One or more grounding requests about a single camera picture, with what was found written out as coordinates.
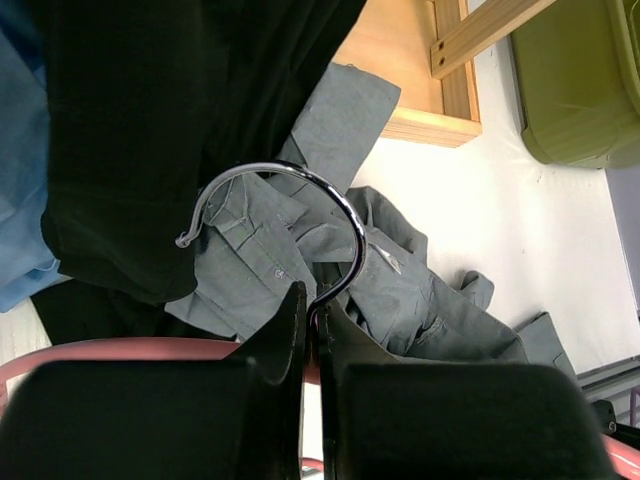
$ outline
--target blue shirt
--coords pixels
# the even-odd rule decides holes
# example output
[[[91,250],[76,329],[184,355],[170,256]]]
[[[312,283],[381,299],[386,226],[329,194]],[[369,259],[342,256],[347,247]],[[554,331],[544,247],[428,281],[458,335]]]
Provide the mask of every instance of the blue shirt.
[[[0,312],[60,279],[44,243],[49,115],[40,38],[22,0],[0,2]]]

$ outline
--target hanger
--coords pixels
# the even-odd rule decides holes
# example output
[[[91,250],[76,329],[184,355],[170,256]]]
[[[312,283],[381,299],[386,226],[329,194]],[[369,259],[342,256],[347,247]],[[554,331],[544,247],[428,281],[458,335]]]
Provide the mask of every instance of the hanger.
[[[202,190],[193,209],[191,225],[186,232],[181,233],[180,236],[176,238],[176,245],[179,248],[187,248],[191,242],[198,237],[202,229],[202,212],[211,196],[222,185],[237,176],[244,175],[245,173],[282,173],[284,175],[299,178],[300,180],[315,186],[326,193],[336,203],[336,205],[338,205],[353,228],[355,255],[351,268],[335,285],[324,293],[318,295],[318,297],[309,304],[309,308],[307,309],[307,320],[309,322],[316,323],[315,317],[318,309],[340,295],[340,293],[346,290],[356,280],[356,278],[358,278],[358,275],[360,275],[364,268],[367,255],[367,232],[358,213],[355,208],[353,208],[353,205],[351,205],[351,202],[349,202],[349,200],[331,182],[322,178],[320,175],[317,175],[300,165],[283,161],[247,163],[232,167],[214,178]]]

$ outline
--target chrome hook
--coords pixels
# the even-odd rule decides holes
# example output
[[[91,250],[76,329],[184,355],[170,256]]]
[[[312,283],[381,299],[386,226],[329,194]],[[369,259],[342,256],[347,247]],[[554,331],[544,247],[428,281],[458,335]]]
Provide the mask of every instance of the chrome hook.
[[[245,173],[283,173],[285,175],[289,175],[292,177],[299,178],[304,180],[316,188],[325,192],[331,199],[336,202],[340,210],[344,212],[347,216],[347,220],[351,224],[353,228],[353,234],[355,238],[356,248],[355,255],[353,259],[353,263],[351,264],[351,268],[347,272],[347,274],[340,279],[338,283],[333,285],[329,290],[320,294],[315,298],[309,305],[307,310],[307,318],[309,321],[312,321],[318,311],[318,309],[333,300],[340,293],[346,290],[349,285],[360,275],[362,269],[364,267],[364,263],[367,255],[367,232],[364,228],[362,220],[358,216],[358,213],[355,211],[349,200],[340,193],[340,191],[333,186],[330,182],[325,180],[319,175],[307,170],[300,165],[296,165],[294,163],[289,162],[256,162],[256,163],[247,163],[244,165],[238,165],[232,167],[216,178],[214,178],[209,185],[207,185],[202,193],[198,196],[198,200],[196,201],[195,208],[193,210],[193,216],[191,217],[191,225],[189,226],[189,230],[180,234],[178,238],[176,238],[176,245],[180,248],[187,248],[193,240],[195,240],[200,234],[200,230],[202,229],[202,212],[205,208],[207,202],[211,198],[211,196],[225,183],[230,181],[231,179],[243,175]]]

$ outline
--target wooden frame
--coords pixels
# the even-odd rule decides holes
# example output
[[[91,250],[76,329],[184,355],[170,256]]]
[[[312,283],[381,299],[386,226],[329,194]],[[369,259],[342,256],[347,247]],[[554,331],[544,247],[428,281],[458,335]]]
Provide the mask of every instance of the wooden frame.
[[[367,0],[334,61],[400,86],[384,137],[456,147],[482,133],[473,57],[555,0]]]

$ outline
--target fabric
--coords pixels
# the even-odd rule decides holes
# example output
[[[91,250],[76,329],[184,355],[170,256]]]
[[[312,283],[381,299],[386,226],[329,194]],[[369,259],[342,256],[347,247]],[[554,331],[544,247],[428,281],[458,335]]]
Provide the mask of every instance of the fabric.
[[[577,379],[576,372],[558,338],[549,313],[542,313],[518,329],[527,357],[534,363],[548,363]]]
[[[40,216],[49,116],[37,33],[17,0],[0,4],[0,312],[59,279]]]
[[[397,99],[383,80],[331,65],[278,157],[306,165],[344,192]],[[339,302],[387,351],[431,361],[553,363],[543,354],[528,358],[517,333],[485,311],[494,288],[486,277],[469,272],[461,291],[449,287],[427,267],[426,236],[388,199],[370,187],[347,197],[370,246],[364,271]],[[351,227],[333,202],[288,176],[236,178],[210,199],[203,219],[198,288],[166,309],[218,334],[246,340],[277,310],[292,281],[304,281],[311,299],[312,272],[333,284],[353,259]]]
[[[186,324],[117,290],[69,280],[32,297],[52,345],[120,337],[233,340]]]
[[[273,158],[365,0],[27,0],[51,114],[44,239],[60,272],[158,304],[198,186]]]

